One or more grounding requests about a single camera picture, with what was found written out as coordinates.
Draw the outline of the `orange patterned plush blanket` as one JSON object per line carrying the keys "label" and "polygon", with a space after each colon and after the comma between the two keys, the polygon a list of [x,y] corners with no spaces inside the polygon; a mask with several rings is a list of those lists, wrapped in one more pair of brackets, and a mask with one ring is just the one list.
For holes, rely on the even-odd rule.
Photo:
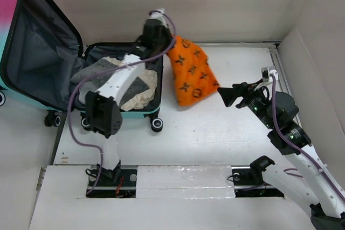
{"label": "orange patterned plush blanket", "polygon": [[190,107],[214,94],[219,88],[208,63],[208,56],[202,48],[180,36],[168,52],[177,103],[181,107]]}

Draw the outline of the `grey plush blanket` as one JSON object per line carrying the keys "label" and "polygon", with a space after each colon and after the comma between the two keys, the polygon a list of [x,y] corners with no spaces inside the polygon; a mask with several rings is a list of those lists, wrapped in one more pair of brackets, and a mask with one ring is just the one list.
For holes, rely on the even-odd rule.
{"label": "grey plush blanket", "polygon": [[[74,74],[71,81],[78,84],[84,78],[90,75],[97,74],[111,68],[116,68],[121,65],[122,61],[117,58],[103,57],[96,63]],[[101,75],[84,83],[80,87],[79,93],[77,94],[78,101],[82,104],[85,104],[87,92],[96,91],[99,87],[104,85],[110,76],[110,74]],[[149,102],[155,97],[157,81],[157,72],[154,70],[145,69],[127,89],[119,103],[119,107],[124,111],[130,111],[132,109],[141,110],[148,106]]]}

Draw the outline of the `teal pink suitcase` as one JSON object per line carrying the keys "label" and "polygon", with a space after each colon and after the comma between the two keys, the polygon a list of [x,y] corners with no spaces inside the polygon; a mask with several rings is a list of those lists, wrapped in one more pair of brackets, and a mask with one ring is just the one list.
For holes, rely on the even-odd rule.
{"label": "teal pink suitcase", "polygon": [[[53,0],[1,0],[1,103],[6,93],[47,111],[44,123],[57,127],[60,114],[77,110],[81,126],[90,130],[86,105],[78,101],[80,87],[95,74],[76,84],[72,76],[103,57],[123,59],[132,43],[96,43],[84,48],[82,38]],[[122,118],[150,118],[151,128],[159,132],[158,117],[162,92],[162,58],[146,69],[158,74],[155,97],[142,110],[121,110]]]}

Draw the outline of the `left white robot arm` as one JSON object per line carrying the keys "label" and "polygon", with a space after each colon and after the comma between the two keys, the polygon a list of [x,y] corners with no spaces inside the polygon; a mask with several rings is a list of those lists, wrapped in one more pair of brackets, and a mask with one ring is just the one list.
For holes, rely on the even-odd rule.
{"label": "left white robot arm", "polygon": [[95,74],[107,77],[98,89],[85,96],[86,118],[90,131],[105,138],[115,135],[122,125],[120,102],[128,88],[150,63],[162,58],[175,43],[167,19],[153,13],[143,26],[142,34],[130,51],[123,56],[122,64]]}

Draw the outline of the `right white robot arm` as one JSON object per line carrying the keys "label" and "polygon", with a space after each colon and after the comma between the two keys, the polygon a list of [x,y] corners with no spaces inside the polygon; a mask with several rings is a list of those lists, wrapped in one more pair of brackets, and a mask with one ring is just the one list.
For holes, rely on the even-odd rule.
{"label": "right white robot arm", "polygon": [[234,84],[219,87],[226,107],[242,99],[236,108],[247,107],[270,132],[267,137],[284,156],[298,176],[290,176],[272,159],[261,156],[250,164],[249,177],[257,184],[266,183],[278,189],[310,218],[315,229],[344,229],[344,189],[330,174],[306,132],[294,122],[299,109],[287,93],[271,91],[266,86]]}

